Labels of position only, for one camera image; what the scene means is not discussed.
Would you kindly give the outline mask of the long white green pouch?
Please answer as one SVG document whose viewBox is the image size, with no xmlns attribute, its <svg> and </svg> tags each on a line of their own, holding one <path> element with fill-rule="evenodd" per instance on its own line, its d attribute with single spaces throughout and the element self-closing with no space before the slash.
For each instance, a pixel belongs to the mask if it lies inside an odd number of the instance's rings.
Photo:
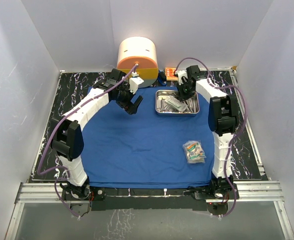
<svg viewBox="0 0 294 240">
<path fill-rule="evenodd" d="M 184 112 L 186 108 L 188 107 L 185 103 L 180 102 L 174 96 L 169 96 L 165 98 L 164 102 L 179 112 Z"/>
</svg>

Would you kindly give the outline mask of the steel instrument tray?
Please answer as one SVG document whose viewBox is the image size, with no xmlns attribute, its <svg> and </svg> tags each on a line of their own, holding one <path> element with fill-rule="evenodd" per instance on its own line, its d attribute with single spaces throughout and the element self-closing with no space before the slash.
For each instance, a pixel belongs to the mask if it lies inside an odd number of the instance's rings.
<svg viewBox="0 0 294 240">
<path fill-rule="evenodd" d="M 178 111 L 166 102 L 168 97 L 178 98 L 177 90 L 158 90 L 155 93 L 156 113 L 164 117 L 194 117 L 200 111 L 199 98 L 194 94 L 190 99 L 182 101 L 187 107 L 184 111 Z"/>
</svg>

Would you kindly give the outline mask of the blue surgical cloth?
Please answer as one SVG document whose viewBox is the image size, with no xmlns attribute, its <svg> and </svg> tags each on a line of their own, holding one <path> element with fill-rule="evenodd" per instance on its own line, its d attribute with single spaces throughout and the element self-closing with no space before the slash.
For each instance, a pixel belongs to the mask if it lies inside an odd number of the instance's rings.
<svg viewBox="0 0 294 240">
<path fill-rule="evenodd" d="M 143 88 L 136 114 L 114 101 L 94 115 L 83 129 L 84 170 L 93 187 L 187 188 L 207 185 L 214 164 L 214 138 L 208 126 L 209 104 L 199 97 L 200 111 L 192 117 L 160 116 L 155 87 Z M 183 144 L 201 143 L 206 158 L 188 163 Z"/>
</svg>

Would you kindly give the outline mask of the green clear supply packet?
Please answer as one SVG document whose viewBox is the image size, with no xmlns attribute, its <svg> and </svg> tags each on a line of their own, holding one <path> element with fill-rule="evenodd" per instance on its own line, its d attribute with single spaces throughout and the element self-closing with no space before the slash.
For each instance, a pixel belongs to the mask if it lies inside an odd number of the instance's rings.
<svg viewBox="0 0 294 240">
<path fill-rule="evenodd" d="M 195 163 L 200 157 L 200 149 L 197 142 L 184 144 L 183 150 L 188 163 Z"/>
</svg>

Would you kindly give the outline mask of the white blue supply packet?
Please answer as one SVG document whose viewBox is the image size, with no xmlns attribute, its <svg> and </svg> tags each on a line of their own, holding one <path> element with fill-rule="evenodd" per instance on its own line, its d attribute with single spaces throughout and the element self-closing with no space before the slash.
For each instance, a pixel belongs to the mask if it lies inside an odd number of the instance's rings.
<svg viewBox="0 0 294 240">
<path fill-rule="evenodd" d="M 206 158 L 205 152 L 199 141 L 190 140 L 183 144 L 183 150 L 188 162 L 203 162 Z"/>
</svg>

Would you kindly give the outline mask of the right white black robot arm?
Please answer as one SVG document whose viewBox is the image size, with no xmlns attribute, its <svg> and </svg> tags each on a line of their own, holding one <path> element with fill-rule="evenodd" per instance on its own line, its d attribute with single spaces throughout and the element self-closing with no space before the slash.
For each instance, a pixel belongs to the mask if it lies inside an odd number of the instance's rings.
<svg viewBox="0 0 294 240">
<path fill-rule="evenodd" d="M 228 95 L 213 85 L 210 78 L 198 79 L 200 69 L 192 65 L 186 70 L 176 70 L 178 96 L 187 100 L 200 94 L 209 103 L 208 125 L 214 137 L 213 177 L 208 194 L 219 199 L 234 188 L 231 170 L 231 144 L 239 125 L 237 97 Z"/>
</svg>

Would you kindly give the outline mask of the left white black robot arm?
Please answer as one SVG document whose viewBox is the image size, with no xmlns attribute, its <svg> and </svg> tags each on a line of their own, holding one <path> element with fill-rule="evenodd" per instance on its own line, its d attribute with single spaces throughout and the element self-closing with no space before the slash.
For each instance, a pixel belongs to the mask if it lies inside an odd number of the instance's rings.
<svg viewBox="0 0 294 240">
<path fill-rule="evenodd" d="M 129 73 L 113 69 L 98 80 L 86 97 L 59 119 L 53 119 L 54 129 L 49 138 L 50 147 L 56 152 L 66 173 L 60 187 L 76 199 L 90 195 L 89 177 L 85 173 L 81 153 L 84 149 L 83 129 L 96 113 L 111 101 L 115 101 L 129 115 L 137 113 L 143 100 L 135 96 L 143 79 L 133 68 Z"/>
</svg>

